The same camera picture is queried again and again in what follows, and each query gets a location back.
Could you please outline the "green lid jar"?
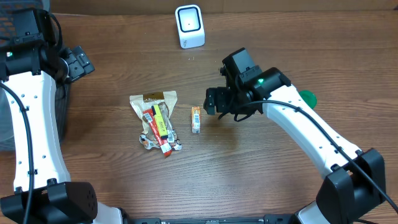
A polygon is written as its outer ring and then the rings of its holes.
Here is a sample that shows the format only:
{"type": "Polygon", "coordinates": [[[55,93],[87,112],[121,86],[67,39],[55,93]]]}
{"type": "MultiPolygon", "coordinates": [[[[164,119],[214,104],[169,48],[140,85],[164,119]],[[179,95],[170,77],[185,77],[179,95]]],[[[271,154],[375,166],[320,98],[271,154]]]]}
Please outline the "green lid jar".
{"type": "Polygon", "coordinates": [[[317,98],[314,93],[309,90],[302,90],[299,92],[299,95],[311,109],[314,109],[316,107],[317,98]]]}

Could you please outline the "yellow highlighter pen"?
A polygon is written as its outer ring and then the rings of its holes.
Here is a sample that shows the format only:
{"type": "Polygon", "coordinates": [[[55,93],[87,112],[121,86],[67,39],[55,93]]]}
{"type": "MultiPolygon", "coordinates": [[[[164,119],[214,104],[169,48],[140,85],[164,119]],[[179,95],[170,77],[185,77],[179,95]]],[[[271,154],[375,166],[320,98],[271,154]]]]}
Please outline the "yellow highlighter pen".
{"type": "Polygon", "coordinates": [[[167,132],[167,127],[165,125],[164,119],[162,117],[161,110],[158,105],[152,106],[152,112],[154,114],[155,122],[157,125],[157,129],[159,132],[159,136],[161,139],[168,139],[168,132],[167,132]]]}

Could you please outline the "grey plastic mesh basket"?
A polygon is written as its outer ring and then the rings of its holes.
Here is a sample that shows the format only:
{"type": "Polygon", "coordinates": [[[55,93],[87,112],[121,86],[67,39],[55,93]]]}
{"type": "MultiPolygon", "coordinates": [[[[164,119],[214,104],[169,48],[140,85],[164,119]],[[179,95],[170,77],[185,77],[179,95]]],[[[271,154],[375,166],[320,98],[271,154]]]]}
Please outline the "grey plastic mesh basket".
{"type": "MultiPolygon", "coordinates": [[[[1,1],[1,37],[11,38],[15,36],[12,24],[11,11],[34,7],[37,9],[50,10],[50,0],[36,1],[1,1]]],[[[70,101],[71,84],[58,85],[55,99],[55,117],[57,121],[58,136],[60,143],[65,138],[67,111],[70,101]]],[[[1,89],[1,151],[14,151],[14,132],[12,119],[6,93],[1,89]]]]}

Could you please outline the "orange small snack box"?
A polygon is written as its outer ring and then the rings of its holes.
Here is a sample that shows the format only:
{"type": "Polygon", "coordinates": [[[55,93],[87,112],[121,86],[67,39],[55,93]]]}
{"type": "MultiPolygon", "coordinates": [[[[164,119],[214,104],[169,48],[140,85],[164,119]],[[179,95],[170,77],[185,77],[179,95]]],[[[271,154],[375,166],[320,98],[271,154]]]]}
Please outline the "orange small snack box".
{"type": "Polygon", "coordinates": [[[199,134],[201,132],[201,113],[199,106],[192,107],[191,116],[192,116],[192,133],[199,134]]]}

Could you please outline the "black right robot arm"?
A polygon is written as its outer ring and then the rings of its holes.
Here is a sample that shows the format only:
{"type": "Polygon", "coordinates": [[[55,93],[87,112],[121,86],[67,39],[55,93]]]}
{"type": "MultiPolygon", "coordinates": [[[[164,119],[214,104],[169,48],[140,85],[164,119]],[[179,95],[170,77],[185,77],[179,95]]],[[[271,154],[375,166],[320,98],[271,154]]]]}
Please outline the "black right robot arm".
{"type": "Polygon", "coordinates": [[[222,63],[226,86],[207,89],[205,111],[230,113],[236,122],[260,112],[300,146],[323,180],[313,202],[293,214],[266,215],[266,223],[354,223],[387,200],[380,153],[338,134],[279,69],[261,70],[244,48],[222,63]]]}

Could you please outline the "red snack stick packet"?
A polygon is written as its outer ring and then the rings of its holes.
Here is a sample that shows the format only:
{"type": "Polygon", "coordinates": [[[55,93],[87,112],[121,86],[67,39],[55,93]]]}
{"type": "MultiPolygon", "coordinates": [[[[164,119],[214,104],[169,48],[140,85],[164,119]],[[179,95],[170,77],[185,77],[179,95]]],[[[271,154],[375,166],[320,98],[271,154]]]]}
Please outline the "red snack stick packet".
{"type": "Polygon", "coordinates": [[[169,155],[171,155],[171,153],[172,153],[172,148],[170,147],[170,144],[168,143],[168,141],[166,139],[161,138],[158,127],[157,127],[157,123],[155,122],[153,111],[151,109],[145,110],[143,112],[143,115],[144,115],[145,119],[147,120],[147,123],[149,124],[152,132],[154,133],[155,139],[159,143],[159,146],[160,146],[162,152],[164,153],[164,156],[169,157],[169,155]]]}

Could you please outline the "beige snack pouch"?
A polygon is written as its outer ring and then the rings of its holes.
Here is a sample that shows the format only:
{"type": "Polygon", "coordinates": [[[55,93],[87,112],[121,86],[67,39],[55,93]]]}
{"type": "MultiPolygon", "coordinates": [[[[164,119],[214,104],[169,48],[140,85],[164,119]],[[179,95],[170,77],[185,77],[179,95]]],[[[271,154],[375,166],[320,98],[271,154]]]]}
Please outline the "beige snack pouch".
{"type": "Polygon", "coordinates": [[[177,103],[176,91],[158,91],[143,95],[133,95],[129,97],[129,101],[133,110],[142,121],[142,127],[144,128],[142,134],[153,135],[150,126],[144,119],[144,111],[150,109],[154,105],[159,106],[167,130],[171,131],[174,129],[170,117],[177,103]]]}

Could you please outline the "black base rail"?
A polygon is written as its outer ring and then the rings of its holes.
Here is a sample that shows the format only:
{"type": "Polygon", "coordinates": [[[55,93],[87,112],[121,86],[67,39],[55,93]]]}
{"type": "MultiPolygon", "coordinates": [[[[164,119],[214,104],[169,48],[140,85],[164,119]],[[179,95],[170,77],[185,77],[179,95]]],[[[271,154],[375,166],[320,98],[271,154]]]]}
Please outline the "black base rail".
{"type": "Polygon", "coordinates": [[[273,214],[263,217],[235,218],[131,218],[123,215],[123,224],[297,224],[300,223],[293,214],[273,214]]]}

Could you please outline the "white barcode scanner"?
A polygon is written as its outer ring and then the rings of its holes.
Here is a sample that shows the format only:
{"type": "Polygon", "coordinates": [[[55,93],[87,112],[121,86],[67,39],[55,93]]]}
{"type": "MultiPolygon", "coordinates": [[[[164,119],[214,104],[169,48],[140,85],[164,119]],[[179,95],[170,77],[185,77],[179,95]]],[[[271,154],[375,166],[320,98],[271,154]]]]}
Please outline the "white barcode scanner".
{"type": "Polygon", "coordinates": [[[205,30],[199,6],[180,6],[175,10],[175,18],[181,48],[190,49],[205,44],[205,30]]]}

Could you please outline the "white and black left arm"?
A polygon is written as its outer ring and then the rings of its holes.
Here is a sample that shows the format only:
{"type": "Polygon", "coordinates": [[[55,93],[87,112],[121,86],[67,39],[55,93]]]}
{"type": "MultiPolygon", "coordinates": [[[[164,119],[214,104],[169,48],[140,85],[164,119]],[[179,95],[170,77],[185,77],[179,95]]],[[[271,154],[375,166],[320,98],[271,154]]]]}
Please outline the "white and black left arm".
{"type": "Polygon", "coordinates": [[[14,193],[1,211],[16,223],[126,223],[119,208],[96,198],[93,186],[74,182],[63,160],[55,103],[58,87],[93,72],[81,47],[63,46],[57,18],[43,9],[12,12],[16,35],[1,47],[16,148],[14,193]]]}

